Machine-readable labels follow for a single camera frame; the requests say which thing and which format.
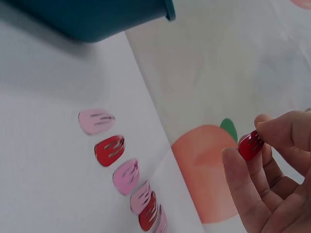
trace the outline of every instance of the teal container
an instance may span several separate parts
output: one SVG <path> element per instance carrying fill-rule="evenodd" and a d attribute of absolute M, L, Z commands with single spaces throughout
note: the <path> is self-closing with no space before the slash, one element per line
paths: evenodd
<path fill-rule="evenodd" d="M 175 20 L 172 0 L 8 0 L 80 41 L 97 42 L 147 21 Z"/>

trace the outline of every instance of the fake nail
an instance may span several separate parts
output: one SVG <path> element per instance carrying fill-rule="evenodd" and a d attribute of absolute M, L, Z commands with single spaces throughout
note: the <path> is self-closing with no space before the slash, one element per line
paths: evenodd
<path fill-rule="evenodd" d="M 79 113 L 79 122 L 86 134 L 93 135 L 109 130 L 115 118 L 104 109 L 87 109 Z"/>
<path fill-rule="evenodd" d="M 264 141 L 259 137 L 257 131 L 252 131 L 239 143 L 241 156 L 249 161 L 252 160 L 262 149 Z"/>
<path fill-rule="evenodd" d="M 160 222 L 155 233 L 166 233 L 167 231 L 167 219 L 162 205 L 160 206 Z"/>
<path fill-rule="evenodd" d="M 95 146 L 95 156 L 103 166 L 110 166 L 121 157 L 125 150 L 124 137 L 121 135 L 110 137 Z"/>
<path fill-rule="evenodd" d="M 151 199 L 145 209 L 140 213 L 138 219 L 140 227 L 143 231 L 149 231 L 156 221 L 158 206 L 156 202 L 156 194 L 152 192 Z"/>
<path fill-rule="evenodd" d="M 123 195 L 128 195 L 135 188 L 139 180 L 139 166 L 136 159 L 131 159 L 121 165 L 113 173 L 113 184 Z"/>
<path fill-rule="evenodd" d="M 131 210 L 134 214 L 139 215 L 148 205 L 151 199 L 151 188 L 147 181 L 136 193 L 131 196 Z"/>

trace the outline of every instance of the light pink press-on nail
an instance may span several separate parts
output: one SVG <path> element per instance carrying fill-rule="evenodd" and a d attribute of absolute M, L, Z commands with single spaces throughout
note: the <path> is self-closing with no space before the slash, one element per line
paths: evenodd
<path fill-rule="evenodd" d="M 139 166 L 136 159 L 131 159 L 121 165 L 113 173 L 113 184 L 123 195 L 128 195 L 135 188 L 139 180 Z"/>
<path fill-rule="evenodd" d="M 93 135 L 109 130 L 115 118 L 104 109 L 87 109 L 79 113 L 79 122 L 85 133 Z"/>
<path fill-rule="evenodd" d="M 166 233 L 167 231 L 167 219 L 162 205 L 160 206 L 160 222 L 155 233 Z"/>
<path fill-rule="evenodd" d="M 134 214 L 139 215 L 148 205 L 151 199 L 151 188 L 147 181 L 136 193 L 131 196 L 131 209 Z"/>

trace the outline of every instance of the white surface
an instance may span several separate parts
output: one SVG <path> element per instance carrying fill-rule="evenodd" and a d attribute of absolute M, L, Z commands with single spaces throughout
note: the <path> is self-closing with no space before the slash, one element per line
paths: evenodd
<path fill-rule="evenodd" d="M 116 117 L 115 126 L 84 134 L 78 114 L 87 108 L 105 108 Z M 0 3 L 0 109 L 1 232 L 142 232 L 112 174 L 137 158 L 143 183 L 170 145 L 124 33 L 78 45 Z M 115 134 L 124 135 L 125 153 L 104 168 L 94 146 Z M 165 203 L 169 232 L 200 232 L 171 151 L 166 160 L 175 174 L 157 172 L 151 186 Z M 159 169 L 167 168 L 162 162 Z M 183 197 L 172 201 L 177 215 L 167 182 Z"/>
<path fill-rule="evenodd" d="M 174 143 L 204 124 L 311 107 L 311 11 L 290 0 L 174 0 L 177 20 L 127 31 L 155 107 Z M 276 154 L 283 172 L 302 177 Z M 207 233 L 244 232 L 239 217 Z"/>

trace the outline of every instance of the orange peach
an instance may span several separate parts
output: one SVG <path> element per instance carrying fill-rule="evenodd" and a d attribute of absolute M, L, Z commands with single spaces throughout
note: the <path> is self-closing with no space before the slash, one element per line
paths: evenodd
<path fill-rule="evenodd" d="M 296 6 L 311 10 L 311 0 L 291 0 Z"/>
<path fill-rule="evenodd" d="M 227 220 L 237 214 L 222 163 L 222 150 L 237 147 L 227 131 L 203 125 L 181 136 L 172 150 L 202 223 Z"/>

